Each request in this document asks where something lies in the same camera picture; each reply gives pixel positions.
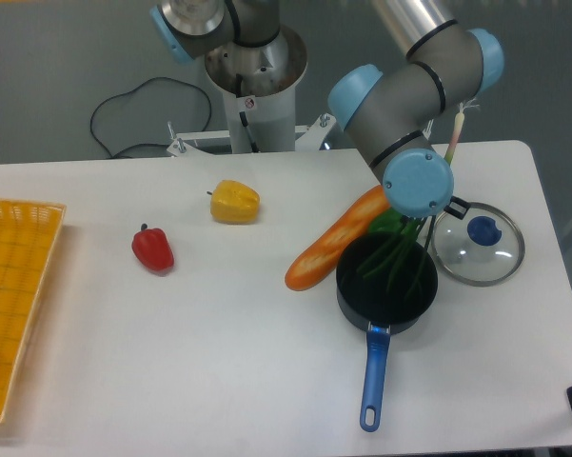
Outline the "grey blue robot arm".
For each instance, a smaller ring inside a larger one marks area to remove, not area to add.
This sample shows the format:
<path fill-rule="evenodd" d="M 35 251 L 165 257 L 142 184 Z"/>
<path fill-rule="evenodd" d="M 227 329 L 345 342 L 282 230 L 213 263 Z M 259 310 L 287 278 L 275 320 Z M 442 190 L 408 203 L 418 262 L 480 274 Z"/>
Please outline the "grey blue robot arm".
<path fill-rule="evenodd" d="M 386 198 L 402 215 L 424 219 L 448 209 L 454 178 L 423 126 L 471 100 L 502 76 L 503 49 L 486 30 L 463 29 L 439 1 L 377 1 L 406 64 L 384 75 L 364 65 L 330 91 L 328 107 Z M 202 59 L 223 95 L 236 153 L 294 148 L 295 89 L 306 45 L 282 24 L 276 1 L 164 1 L 150 15 L 173 58 Z"/>

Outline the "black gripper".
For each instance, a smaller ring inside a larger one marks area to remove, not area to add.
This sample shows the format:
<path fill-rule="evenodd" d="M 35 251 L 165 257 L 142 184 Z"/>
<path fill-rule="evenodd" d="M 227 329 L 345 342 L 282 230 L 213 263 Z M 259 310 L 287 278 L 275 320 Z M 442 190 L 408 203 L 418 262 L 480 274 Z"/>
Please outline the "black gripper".
<path fill-rule="evenodd" d="M 450 198 L 449 203 L 444 207 L 445 213 L 455 217 L 458 220 L 463 220 L 469 210 L 470 203 L 455 195 Z"/>

